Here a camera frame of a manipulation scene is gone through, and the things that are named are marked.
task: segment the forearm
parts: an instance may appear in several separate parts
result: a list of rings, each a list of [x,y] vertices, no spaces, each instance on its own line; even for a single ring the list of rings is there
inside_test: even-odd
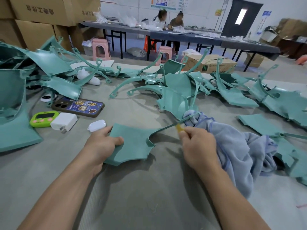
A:
[[[47,188],[17,230],[72,229],[93,173],[74,160]]]
[[[221,167],[197,171],[213,201],[223,230],[269,230]]]

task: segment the phone case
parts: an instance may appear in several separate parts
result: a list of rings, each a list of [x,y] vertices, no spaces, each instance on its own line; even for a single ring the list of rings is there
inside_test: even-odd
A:
[[[95,118],[104,108],[104,103],[82,98],[76,101],[67,97],[62,97],[54,102],[51,108],[52,110],[60,112]]]

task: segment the green timer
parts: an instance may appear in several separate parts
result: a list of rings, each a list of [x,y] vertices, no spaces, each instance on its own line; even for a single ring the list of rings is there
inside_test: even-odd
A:
[[[59,115],[57,111],[36,113],[30,120],[32,127],[50,127],[50,123]]]

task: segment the finger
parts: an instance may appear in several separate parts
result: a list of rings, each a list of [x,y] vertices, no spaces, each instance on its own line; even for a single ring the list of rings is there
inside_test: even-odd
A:
[[[110,137],[110,139],[113,141],[113,143],[118,146],[122,145],[124,143],[124,138],[120,137]]]
[[[113,126],[107,126],[101,130],[98,130],[97,132],[99,132],[99,134],[103,134],[104,136],[107,136],[111,132],[112,127]]]
[[[193,137],[196,135],[199,131],[206,131],[203,128],[197,128],[197,127],[185,127],[185,132],[189,134],[190,137]]]
[[[184,145],[186,145],[191,139],[185,131],[180,131],[178,134],[179,134],[179,138],[182,142],[182,146],[184,147]]]

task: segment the power adapter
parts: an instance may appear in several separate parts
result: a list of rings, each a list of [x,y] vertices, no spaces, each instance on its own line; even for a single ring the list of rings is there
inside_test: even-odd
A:
[[[62,112],[51,122],[50,125],[52,129],[65,133],[66,131],[69,131],[73,125],[75,125],[77,120],[78,118],[75,114]]]

